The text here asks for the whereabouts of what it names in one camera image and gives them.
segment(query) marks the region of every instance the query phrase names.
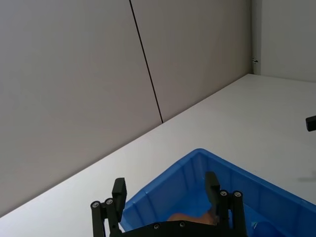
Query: white wall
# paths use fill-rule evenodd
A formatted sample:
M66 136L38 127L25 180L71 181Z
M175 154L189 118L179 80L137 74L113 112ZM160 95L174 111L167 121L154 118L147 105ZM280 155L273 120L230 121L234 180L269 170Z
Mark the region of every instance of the white wall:
M250 72L250 0L132 2L164 120Z
M158 124L128 1L1 1L0 216Z
M316 81L316 1L261 2L261 74Z

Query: white table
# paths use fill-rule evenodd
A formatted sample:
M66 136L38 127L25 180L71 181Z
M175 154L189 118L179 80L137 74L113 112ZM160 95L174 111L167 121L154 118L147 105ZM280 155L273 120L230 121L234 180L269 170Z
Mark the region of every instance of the white table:
M247 75L0 219L1 237L91 237L90 203L132 197L205 148L316 204L316 83Z

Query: bolt head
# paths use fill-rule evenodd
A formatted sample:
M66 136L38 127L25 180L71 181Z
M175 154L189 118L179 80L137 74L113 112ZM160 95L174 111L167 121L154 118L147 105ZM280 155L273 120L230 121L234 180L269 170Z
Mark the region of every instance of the bolt head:
M227 192L221 191L220 194L221 194L222 196L226 196L226 195L227 195Z
M92 204L92 207L96 208L99 205L99 203L96 201Z
M112 200L112 199L109 199L109 200L107 200L107 202L106 202L107 205L111 205L112 203L113 203L113 200Z
M241 197L241 193L240 193L240 192L235 192L234 195L235 195L236 197Z

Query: black object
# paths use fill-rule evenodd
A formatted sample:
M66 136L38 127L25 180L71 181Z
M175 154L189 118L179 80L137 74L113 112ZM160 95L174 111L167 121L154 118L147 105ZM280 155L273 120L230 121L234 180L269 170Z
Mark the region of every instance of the black object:
M217 225L206 225L190 221L158 222L125 233L119 229L126 201L124 178L115 180L112 198L105 202L91 204L93 236L105 237L104 220L109 220L110 237L247 237L243 210L242 192L232 194L220 190L220 184L214 172L205 175L205 189L212 211L218 216ZM229 209L232 211L233 228L229 227Z
M306 119L306 128L308 132L316 130L316 116L309 117Z

